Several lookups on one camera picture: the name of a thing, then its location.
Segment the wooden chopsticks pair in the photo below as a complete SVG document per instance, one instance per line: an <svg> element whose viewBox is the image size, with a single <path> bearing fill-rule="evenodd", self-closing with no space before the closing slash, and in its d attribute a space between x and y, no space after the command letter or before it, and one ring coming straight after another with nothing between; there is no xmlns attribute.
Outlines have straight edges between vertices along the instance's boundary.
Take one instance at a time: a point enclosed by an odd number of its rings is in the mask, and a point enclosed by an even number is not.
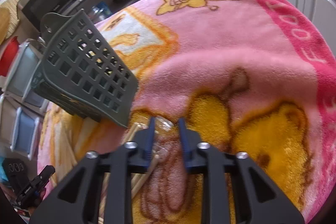
<svg viewBox="0 0 336 224"><path fill-rule="evenodd" d="M126 142L129 142L129 141L133 140L134 137L135 137L135 134L138 131L140 131L142 129L146 129L146 128L147 128L147 125L145 125L143 123L135 122L131 126L131 128L128 130L128 132L126 133L122 143L124 144ZM159 163L159 160L160 160L159 152L153 150L150 167L149 167L147 173L145 173L145 174L134 174L134 175L131 176L131 198L134 198L137 195L137 193L140 191L140 189L142 188L145 181L150 177L151 173L153 172L153 170L155 169L155 167ZM108 187L109 177L110 177L110 173L104 174L104 178L103 178L103 182L102 182L101 201L100 201L99 211L98 211L98 223L104 223L103 213L104 213L104 209L105 209L105 202L106 202L106 195L107 195L107 187Z"/></svg>

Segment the dark green utensil basket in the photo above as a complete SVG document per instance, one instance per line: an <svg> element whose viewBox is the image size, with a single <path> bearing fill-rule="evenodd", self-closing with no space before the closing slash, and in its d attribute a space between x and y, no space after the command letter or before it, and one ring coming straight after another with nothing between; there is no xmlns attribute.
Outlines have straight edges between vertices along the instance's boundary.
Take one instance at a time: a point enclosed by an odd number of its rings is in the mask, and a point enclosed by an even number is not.
<svg viewBox="0 0 336 224"><path fill-rule="evenodd" d="M71 115L126 127L138 80L83 10L41 20L46 44L32 90Z"/></svg>

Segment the white plastic drawer unit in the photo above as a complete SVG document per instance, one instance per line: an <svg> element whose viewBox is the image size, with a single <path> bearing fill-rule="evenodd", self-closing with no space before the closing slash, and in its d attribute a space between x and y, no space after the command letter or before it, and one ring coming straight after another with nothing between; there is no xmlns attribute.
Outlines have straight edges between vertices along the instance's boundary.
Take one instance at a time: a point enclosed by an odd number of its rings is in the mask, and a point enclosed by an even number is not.
<svg viewBox="0 0 336 224"><path fill-rule="evenodd" d="M28 39L21 45L1 89L1 144L32 160L48 101L37 95L31 82L42 59Z"/></svg>

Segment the pink bear blanket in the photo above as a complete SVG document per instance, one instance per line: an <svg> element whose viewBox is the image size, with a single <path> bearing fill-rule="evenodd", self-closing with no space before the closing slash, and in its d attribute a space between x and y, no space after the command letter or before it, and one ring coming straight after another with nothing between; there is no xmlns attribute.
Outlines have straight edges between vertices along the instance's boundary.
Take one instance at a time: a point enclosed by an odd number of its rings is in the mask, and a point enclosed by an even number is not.
<svg viewBox="0 0 336 224"><path fill-rule="evenodd" d="M321 210L335 186L335 57L287 0L140 0L96 27L138 78L130 124L170 122L135 223L201 220L181 117L219 150L247 152L306 222Z"/></svg>

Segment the red plastic basin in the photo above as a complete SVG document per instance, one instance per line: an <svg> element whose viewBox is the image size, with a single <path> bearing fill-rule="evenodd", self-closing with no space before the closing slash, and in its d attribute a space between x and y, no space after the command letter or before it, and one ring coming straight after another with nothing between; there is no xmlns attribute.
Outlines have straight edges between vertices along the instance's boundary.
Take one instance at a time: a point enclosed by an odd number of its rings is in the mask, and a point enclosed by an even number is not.
<svg viewBox="0 0 336 224"><path fill-rule="evenodd" d="M1 63L0 63L1 76L3 77L7 76L11 64L18 53L18 50L19 50L18 37L14 36L13 38L10 39L9 43L5 47L5 50L1 56Z"/></svg>

